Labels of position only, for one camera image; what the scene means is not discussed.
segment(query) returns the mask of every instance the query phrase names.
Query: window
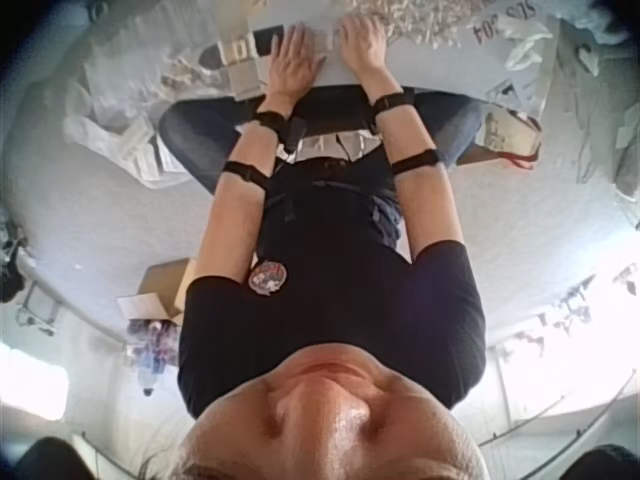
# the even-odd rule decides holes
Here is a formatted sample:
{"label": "window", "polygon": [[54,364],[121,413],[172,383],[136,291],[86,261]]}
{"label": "window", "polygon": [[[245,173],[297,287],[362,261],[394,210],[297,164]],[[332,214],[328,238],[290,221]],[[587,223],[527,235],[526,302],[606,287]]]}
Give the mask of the window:
{"label": "window", "polygon": [[0,343],[2,403],[46,420],[60,420],[68,393],[69,377],[64,368]]}

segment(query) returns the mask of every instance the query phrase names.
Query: lips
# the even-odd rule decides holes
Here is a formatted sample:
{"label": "lips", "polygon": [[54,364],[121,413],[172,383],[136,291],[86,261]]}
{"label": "lips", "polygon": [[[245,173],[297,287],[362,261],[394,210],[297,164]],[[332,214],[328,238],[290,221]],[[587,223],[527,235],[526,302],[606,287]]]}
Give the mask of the lips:
{"label": "lips", "polygon": [[313,373],[351,375],[353,377],[367,380],[366,375],[364,375],[361,371],[341,363],[319,363],[302,369],[298,375],[309,375]]}

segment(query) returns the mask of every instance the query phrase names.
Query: finger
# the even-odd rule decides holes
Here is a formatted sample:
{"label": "finger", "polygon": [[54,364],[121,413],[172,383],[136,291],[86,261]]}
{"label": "finger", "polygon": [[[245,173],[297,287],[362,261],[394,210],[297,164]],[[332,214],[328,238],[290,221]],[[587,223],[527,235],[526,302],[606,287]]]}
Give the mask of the finger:
{"label": "finger", "polygon": [[358,29],[358,35],[360,35],[361,37],[367,37],[369,34],[369,28],[370,28],[367,17],[365,17],[364,15],[358,14],[355,16],[355,21]]}
{"label": "finger", "polygon": [[304,41],[305,28],[303,25],[296,25],[293,29],[293,35],[291,37],[291,43],[289,44],[289,50],[287,56],[289,58],[297,57],[300,55],[302,49],[302,42]]}
{"label": "finger", "polygon": [[384,28],[384,25],[382,23],[382,20],[380,19],[380,17],[378,17],[377,15],[373,16],[373,23],[375,26],[375,32],[376,35],[382,37],[382,38],[387,38],[387,31]]}
{"label": "finger", "polygon": [[347,40],[353,41],[358,35],[358,23],[355,15],[347,15],[344,18],[344,26],[347,31]]}
{"label": "finger", "polygon": [[271,39],[271,59],[278,58],[280,55],[280,39],[278,35],[274,35]]}
{"label": "finger", "polygon": [[302,53],[305,56],[308,57],[313,57],[313,53],[315,51],[315,46],[316,46],[316,36],[313,33],[313,30],[311,30],[308,27],[304,27],[305,29],[305,33],[304,33],[304,43],[302,45]]}
{"label": "finger", "polygon": [[293,33],[295,31],[295,25],[289,25],[286,33],[284,34],[284,39],[282,40],[282,45],[280,45],[280,56],[286,57],[289,54],[289,48],[291,46],[291,39],[293,38]]}
{"label": "finger", "polygon": [[340,24],[340,45],[344,47],[347,43],[349,43],[349,31],[347,30],[345,20],[343,19]]}
{"label": "finger", "polygon": [[320,73],[320,70],[322,70],[322,67],[324,67],[324,64],[325,64],[326,61],[327,61],[327,57],[321,57],[321,58],[318,58],[313,63],[313,76],[314,76],[314,78],[318,76],[318,74]]}

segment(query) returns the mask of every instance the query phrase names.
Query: knee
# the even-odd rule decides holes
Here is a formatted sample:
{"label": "knee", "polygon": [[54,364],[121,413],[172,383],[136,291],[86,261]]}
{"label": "knee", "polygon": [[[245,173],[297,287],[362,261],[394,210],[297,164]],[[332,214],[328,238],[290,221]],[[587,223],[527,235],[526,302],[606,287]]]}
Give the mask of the knee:
{"label": "knee", "polygon": [[158,130],[160,134],[167,132],[176,126],[179,126],[185,122],[188,118],[189,101],[177,102],[171,105],[160,117],[158,122]]}

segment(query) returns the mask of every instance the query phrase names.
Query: black t-shirt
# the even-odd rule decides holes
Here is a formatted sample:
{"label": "black t-shirt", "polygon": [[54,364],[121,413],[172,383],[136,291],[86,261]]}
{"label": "black t-shirt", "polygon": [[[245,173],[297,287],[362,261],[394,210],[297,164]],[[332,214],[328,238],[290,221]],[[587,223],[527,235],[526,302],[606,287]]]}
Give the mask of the black t-shirt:
{"label": "black t-shirt", "polygon": [[270,296],[221,277],[189,287],[178,383],[194,417],[322,343],[366,350],[448,408],[482,377],[485,322],[464,245],[431,245],[410,264],[361,230],[304,228],[276,250],[263,261],[286,281]]}

